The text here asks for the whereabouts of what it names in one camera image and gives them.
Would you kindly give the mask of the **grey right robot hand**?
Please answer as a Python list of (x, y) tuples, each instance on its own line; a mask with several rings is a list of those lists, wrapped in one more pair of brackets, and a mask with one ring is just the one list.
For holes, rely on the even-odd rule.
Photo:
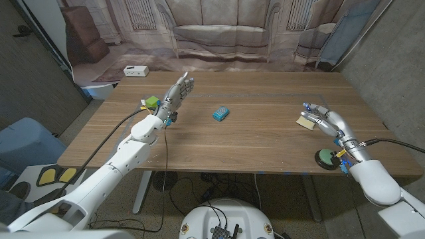
[(335, 137), (342, 148), (351, 150), (360, 147), (353, 130), (337, 112), (312, 103), (303, 103), (303, 106), (305, 110), (301, 116), (313, 122), (324, 134)]

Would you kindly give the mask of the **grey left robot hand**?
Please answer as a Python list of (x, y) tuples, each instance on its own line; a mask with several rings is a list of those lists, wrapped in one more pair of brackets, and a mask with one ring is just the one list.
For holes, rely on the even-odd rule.
[(153, 115), (165, 121), (173, 112), (176, 112), (180, 108), (183, 100), (194, 88), (195, 81), (193, 78), (189, 78), (188, 74), (188, 72), (185, 72), (177, 82), (170, 87)]

